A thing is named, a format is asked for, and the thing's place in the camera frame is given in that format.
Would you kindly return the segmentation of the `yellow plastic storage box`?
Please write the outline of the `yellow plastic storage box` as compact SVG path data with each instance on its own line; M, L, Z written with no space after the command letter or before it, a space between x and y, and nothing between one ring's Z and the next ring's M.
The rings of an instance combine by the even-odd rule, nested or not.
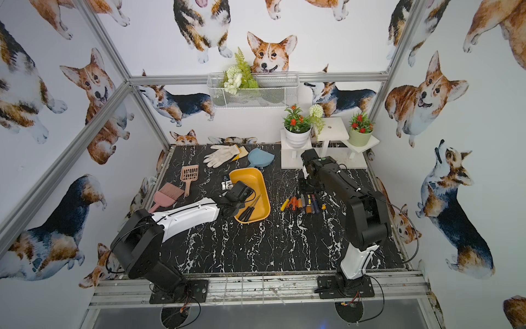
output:
M262 172L254 167L236 169L229 174L233 183L244 182L254 190L254 194L247 200L234 217L242 224L256 223L266 219L271 214L271 204Z

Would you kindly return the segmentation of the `purple red handle screwdriver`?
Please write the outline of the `purple red handle screwdriver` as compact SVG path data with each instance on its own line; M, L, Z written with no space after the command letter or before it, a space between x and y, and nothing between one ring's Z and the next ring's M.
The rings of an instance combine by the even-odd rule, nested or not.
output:
M318 205L318 202L316 200L315 195L312 194L310 197L312 199L312 206L314 208L315 214L319 214L321 211L320 211L320 208L319 208L319 205Z

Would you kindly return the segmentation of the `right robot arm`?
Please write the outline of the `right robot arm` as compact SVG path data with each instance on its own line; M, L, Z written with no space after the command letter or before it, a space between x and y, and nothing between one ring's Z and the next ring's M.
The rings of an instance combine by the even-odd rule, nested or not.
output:
M373 254L392 234L386 198L378 191L357 185L330 156L321 158L315 149L301 155L308 183L316 190L336 196L345 206L345 233L349 247L335 275L343 293L364 282Z

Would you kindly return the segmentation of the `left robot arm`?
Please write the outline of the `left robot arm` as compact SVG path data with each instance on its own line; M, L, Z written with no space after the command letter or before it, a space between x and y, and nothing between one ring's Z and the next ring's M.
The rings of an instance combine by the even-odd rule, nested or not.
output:
M117 234L110 250L129 278L144 278L165 293L182 295L188 283L179 270L162 261L162 244L195 226L236 215L254 195L251 187L239 181L214 197L171 211L140 209Z

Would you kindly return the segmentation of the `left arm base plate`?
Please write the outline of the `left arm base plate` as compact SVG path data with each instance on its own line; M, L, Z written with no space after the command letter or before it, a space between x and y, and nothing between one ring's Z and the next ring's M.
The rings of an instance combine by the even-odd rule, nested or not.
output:
M165 291L153 286L149 304L174 304L197 301L205 302L208 294L209 280L189 280L179 284L174 291Z

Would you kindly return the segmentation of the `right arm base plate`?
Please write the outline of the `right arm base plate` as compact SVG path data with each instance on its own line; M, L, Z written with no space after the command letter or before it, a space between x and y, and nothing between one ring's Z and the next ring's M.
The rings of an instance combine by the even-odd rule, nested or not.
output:
M367 276L348 280L342 274L335 274L333 276L319 276L316 282L315 294L318 294L322 300L338 298L352 300L355 297L375 296L371 279Z

